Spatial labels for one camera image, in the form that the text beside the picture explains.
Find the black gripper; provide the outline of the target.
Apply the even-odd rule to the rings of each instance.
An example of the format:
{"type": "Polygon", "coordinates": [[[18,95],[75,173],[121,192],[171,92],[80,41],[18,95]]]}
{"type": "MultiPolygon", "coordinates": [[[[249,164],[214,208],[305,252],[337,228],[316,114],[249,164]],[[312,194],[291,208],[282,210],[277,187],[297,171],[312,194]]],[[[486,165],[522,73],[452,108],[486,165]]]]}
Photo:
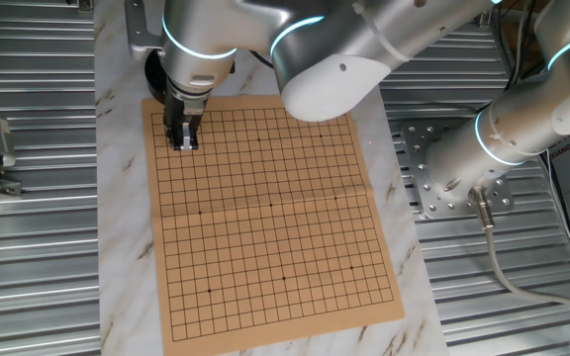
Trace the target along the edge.
{"type": "Polygon", "coordinates": [[[197,130],[203,114],[185,114],[187,102],[197,101],[204,109],[210,92],[188,93],[167,88],[164,101],[164,123],[168,144],[173,150],[195,150],[199,147],[197,130]]]}

